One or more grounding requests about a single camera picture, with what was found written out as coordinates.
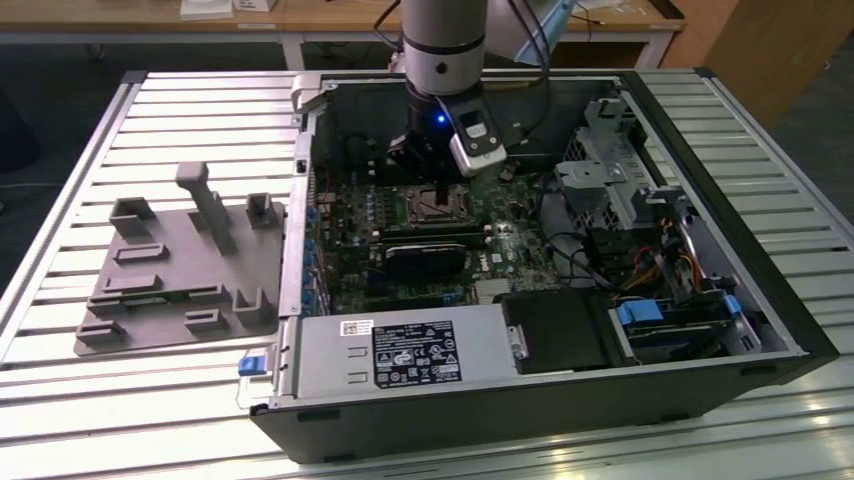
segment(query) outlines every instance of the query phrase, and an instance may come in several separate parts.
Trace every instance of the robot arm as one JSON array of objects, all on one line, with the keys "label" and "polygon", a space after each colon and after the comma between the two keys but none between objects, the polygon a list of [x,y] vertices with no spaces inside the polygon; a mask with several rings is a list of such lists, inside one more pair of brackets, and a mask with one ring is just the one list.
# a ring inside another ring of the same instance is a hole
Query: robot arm
[{"label": "robot arm", "polygon": [[[506,158],[505,141],[482,101],[482,55],[489,51],[540,63],[556,44],[570,4],[572,0],[401,0],[409,115],[406,133],[392,142],[389,156],[418,177],[448,183],[460,174],[473,177]],[[550,41],[542,42],[540,32]],[[446,165],[448,157],[454,167]]]}]

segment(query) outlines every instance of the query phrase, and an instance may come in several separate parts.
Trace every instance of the white label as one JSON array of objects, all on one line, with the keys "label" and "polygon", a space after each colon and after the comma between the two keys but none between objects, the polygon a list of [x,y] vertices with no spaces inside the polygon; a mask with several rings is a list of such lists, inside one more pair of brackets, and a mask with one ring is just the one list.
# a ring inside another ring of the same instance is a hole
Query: white label
[{"label": "white label", "polygon": [[372,328],[373,320],[345,320],[341,322],[341,337],[369,335]]},{"label": "white label", "polygon": [[274,30],[274,23],[238,23],[237,28],[245,28],[246,30]]}]

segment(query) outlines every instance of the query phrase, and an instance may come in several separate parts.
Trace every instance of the regulatory symbols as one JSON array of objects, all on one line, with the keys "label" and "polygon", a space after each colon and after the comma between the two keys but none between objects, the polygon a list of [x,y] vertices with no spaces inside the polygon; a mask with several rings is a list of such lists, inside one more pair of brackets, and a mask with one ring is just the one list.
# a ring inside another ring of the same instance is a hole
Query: regulatory symbols
[{"label": "regulatory symbols", "polygon": [[376,366],[390,367],[390,353],[380,352],[376,354]]},{"label": "regulatory symbols", "polygon": [[396,350],[393,353],[394,365],[412,365],[414,356],[412,355],[412,349]]}]

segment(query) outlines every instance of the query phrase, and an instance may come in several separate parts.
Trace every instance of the metal bracket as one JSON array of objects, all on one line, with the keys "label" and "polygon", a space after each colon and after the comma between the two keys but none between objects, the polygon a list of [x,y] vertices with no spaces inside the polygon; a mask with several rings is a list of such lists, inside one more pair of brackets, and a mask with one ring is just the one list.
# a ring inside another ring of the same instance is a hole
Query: metal bracket
[{"label": "metal bracket", "polygon": [[625,175],[619,168],[608,167],[604,162],[596,160],[560,162],[554,165],[554,171],[562,185],[572,188],[603,188],[611,183],[625,181]]},{"label": "metal bracket", "polygon": [[322,104],[322,75],[317,72],[300,73],[293,77],[290,105],[293,113],[308,113]]}]

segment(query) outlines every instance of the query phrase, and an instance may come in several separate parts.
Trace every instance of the metal table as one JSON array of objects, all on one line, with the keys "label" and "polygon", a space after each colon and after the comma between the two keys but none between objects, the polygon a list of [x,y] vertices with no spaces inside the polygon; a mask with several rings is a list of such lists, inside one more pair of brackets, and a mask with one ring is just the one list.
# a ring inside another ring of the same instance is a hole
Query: metal table
[{"label": "metal table", "polygon": [[292,75],[149,73],[119,86],[0,301],[0,477],[851,475],[854,232],[719,82],[688,70],[641,76],[841,352],[805,377],[693,420],[300,466],[237,401],[237,360],[269,338],[77,358],[73,329],[111,236],[105,218],[115,197],[143,195],[154,209],[186,208],[185,191],[170,183],[176,163],[204,160],[226,203],[258,191],[286,202]]}]

